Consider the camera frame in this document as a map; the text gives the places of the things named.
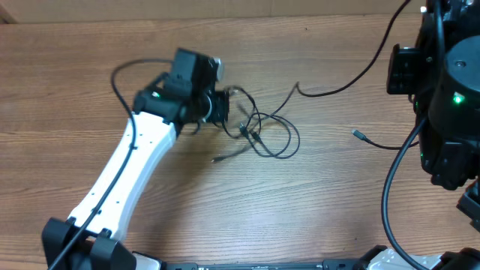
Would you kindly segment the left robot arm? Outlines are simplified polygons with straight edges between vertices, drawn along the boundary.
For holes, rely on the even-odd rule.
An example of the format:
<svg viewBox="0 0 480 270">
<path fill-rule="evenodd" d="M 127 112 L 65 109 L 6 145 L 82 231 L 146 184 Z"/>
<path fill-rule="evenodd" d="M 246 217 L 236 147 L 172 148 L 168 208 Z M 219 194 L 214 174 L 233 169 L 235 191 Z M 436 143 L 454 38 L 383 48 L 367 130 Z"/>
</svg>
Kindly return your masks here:
<svg viewBox="0 0 480 270">
<path fill-rule="evenodd" d="M 43 228 L 49 269 L 165 269 L 124 246 L 134 210 L 182 128 L 223 124 L 229 113 L 228 92 L 215 88 L 224 72 L 219 58 L 179 48 L 169 64 L 124 106 L 124 133 L 91 190 L 66 220 L 52 217 Z"/>
</svg>

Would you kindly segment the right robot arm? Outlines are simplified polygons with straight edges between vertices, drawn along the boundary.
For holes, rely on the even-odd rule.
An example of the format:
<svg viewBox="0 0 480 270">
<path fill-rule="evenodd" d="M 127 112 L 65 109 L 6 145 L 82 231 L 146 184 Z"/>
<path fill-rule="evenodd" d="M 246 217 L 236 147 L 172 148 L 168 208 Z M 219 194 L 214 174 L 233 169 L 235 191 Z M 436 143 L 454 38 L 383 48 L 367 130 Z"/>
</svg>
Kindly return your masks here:
<svg viewBox="0 0 480 270">
<path fill-rule="evenodd" d="M 431 183 L 448 191 L 466 186 L 457 209 L 479 228 L 479 2 L 427 1 L 415 46 L 392 50 L 387 92 L 413 99 L 415 126 L 385 178 L 382 225 L 396 253 L 414 269 L 423 269 L 394 237 L 389 191 L 417 139 L 421 167 Z"/>
</svg>

